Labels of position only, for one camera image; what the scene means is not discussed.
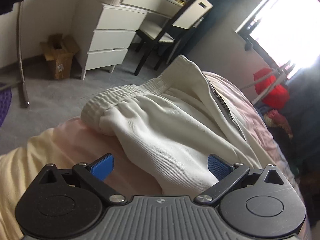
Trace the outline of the white black chair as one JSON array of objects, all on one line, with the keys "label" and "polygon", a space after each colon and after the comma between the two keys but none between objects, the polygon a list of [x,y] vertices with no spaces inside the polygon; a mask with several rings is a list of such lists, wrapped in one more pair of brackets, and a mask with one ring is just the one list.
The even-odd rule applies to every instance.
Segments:
[{"label": "white black chair", "polygon": [[134,75],[137,76],[140,73],[153,49],[163,44],[167,48],[154,67],[154,70],[158,70],[162,62],[170,56],[176,44],[184,38],[190,29],[195,28],[212,8],[213,5],[208,0],[188,0],[163,27],[152,21],[144,21],[136,31],[137,36],[140,37],[136,52],[139,52],[143,45],[146,45],[147,49]]}]

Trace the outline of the teal right curtain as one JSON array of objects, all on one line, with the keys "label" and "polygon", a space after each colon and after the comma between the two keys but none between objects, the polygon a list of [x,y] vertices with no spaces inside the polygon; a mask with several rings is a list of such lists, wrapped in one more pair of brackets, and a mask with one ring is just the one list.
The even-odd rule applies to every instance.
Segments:
[{"label": "teal right curtain", "polygon": [[280,111],[293,132],[295,162],[319,171],[319,77],[299,74],[287,83],[290,98]]}]

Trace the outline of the cream white sweatpants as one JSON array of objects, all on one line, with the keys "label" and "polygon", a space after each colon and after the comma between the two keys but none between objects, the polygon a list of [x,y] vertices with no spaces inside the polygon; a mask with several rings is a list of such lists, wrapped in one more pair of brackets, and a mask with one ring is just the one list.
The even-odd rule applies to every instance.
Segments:
[{"label": "cream white sweatpants", "polygon": [[99,93],[84,105],[81,120],[117,137],[128,159],[170,196],[195,197],[218,182],[208,170],[211,154],[251,168],[272,161],[236,111],[184,56],[142,85]]}]

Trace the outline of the white dressing table with drawers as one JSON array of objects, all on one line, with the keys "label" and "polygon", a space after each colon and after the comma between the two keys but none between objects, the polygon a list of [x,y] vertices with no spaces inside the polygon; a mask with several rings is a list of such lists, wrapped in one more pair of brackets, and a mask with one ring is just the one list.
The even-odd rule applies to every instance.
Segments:
[{"label": "white dressing table with drawers", "polygon": [[122,64],[148,13],[171,18],[180,8],[172,0],[79,0],[72,35],[80,47],[81,78],[88,70],[107,67],[113,72]]}]

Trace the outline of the pastel pink bed sheet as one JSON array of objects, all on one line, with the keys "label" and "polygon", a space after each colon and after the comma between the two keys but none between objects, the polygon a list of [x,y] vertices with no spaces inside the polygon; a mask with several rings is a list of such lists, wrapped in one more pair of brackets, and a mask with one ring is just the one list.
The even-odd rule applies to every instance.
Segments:
[{"label": "pastel pink bed sheet", "polygon": [[[266,151],[273,163],[299,192],[288,162],[261,117],[249,100],[230,81],[215,73],[204,72],[229,109]],[[15,207],[27,187],[47,163],[58,168],[72,168],[79,162],[91,163],[103,155],[114,156],[115,167],[105,183],[128,198],[132,195],[161,195],[156,179],[129,161],[116,137],[108,137],[72,118],[55,128],[28,139],[1,156],[1,239],[21,239],[23,234],[15,219]]]}]

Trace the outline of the purple mat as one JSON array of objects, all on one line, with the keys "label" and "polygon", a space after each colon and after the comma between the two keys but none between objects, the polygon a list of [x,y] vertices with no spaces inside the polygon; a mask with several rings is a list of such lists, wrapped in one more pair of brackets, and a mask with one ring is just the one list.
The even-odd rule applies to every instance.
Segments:
[{"label": "purple mat", "polygon": [[5,118],[7,117],[12,100],[12,92],[10,88],[2,90],[0,92],[0,127],[3,125]]}]

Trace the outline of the pile of colourful clothes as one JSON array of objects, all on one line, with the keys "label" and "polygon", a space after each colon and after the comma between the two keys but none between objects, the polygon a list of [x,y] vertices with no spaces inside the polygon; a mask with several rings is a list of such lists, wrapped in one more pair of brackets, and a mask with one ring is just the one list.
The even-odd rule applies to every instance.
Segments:
[{"label": "pile of colourful clothes", "polygon": [[272,134],[274,141],[279,145],[279,148],[289,163],[289,168],[295,177],[300,175],[300,171],[294,162],[296,151],[293,145],[293,133],[291,127],[282,114],[276,109],[272,109],[263,113],[257,109],[258,114],[267,126],[268,131]]}]

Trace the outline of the window with dark frame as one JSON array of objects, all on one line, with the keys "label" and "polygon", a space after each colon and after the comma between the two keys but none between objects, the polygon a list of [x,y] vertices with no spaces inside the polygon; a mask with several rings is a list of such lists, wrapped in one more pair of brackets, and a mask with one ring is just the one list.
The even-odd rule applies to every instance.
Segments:
[{"label": "window with dark frame", "polygon": [[292,78],[319,58],[319,0],[263,0],[236,32],[271,68],[288,63]]}]

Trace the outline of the metal pole stand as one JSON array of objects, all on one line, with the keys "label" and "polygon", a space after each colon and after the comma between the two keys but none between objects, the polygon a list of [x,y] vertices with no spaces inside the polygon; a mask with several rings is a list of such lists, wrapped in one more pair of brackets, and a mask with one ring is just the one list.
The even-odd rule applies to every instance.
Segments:
[{"label": "metal pole stand", "polygon": [[22,93],[22,105],[24,108],[30,106],[29,96],[25,84],[24,70],[23,70],[23,59],[22,59],[22,11],[23,2],[18,2],[18,12],[16,21],[16,51],[17,51],[17,63],[20,72],[20,91]]}]

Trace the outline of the brown cardboard box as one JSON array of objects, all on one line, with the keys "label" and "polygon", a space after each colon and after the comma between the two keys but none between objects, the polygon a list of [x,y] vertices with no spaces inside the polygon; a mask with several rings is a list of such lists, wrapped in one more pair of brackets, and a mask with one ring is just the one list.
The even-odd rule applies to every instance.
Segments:
[{"label": "brown cardboard box", "polygon": [[71,35],[54,34],[48,36],[48,41],[40,42],[44,58],[48,63],[54,80],[68,79],[74,55],[80,47]]}]

